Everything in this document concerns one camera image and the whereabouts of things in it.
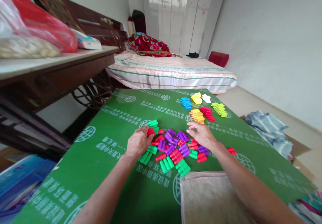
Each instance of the hand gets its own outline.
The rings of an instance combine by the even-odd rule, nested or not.
[[[147,137],[149,127],[142,126],[134,131],[134,134],[129,138],[127,142],[126,155],[134,156],[139,158],[151,144],[151,141],[154,137],[153,134]]]
[[[212,151],[213,147],[218,144],[218,141],[212,135],[208,126],[196,122],[188,122],[189,128],[187,133],[191,135],[198,143]]]

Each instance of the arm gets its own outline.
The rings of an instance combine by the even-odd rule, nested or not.
[[[236,194],[256,223],[303,223],[280,198],[215,139],[207,126],[195,122],[189,122],[188,125],[190,127],[187,133],[217,157]]]
[[[147,126],[135,130],[128,141],[126,153],[97,188],[72,224],[109,223],[118,198],[136,161],[148,148],[153,135],[147,138]]]

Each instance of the floor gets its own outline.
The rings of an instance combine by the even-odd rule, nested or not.
[[[320,158],[322,156],[321,133],[239,86],[229,89],[226,93],[218,94],[217,97],[239,116],[262,110],[263,112],[270,112],[289,126],[285,133],[311,148],[310,151],[298,156],[297,159],[315,175],[313,182],[322,190],[322,158]]]

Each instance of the left hand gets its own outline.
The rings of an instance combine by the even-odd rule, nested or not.
[[[153,134],[147,137],[148,129],[148,126],[142,126],[135,130],[127,142],[126,155],[139,158],[148,149],[154,137]]]

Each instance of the mattress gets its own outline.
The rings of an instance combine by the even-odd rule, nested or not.
[[[206,59],[149,57],[132,51],[115,55],[108,73],[133,89],[207,88],[224,93],[237,85],[237,77]]]

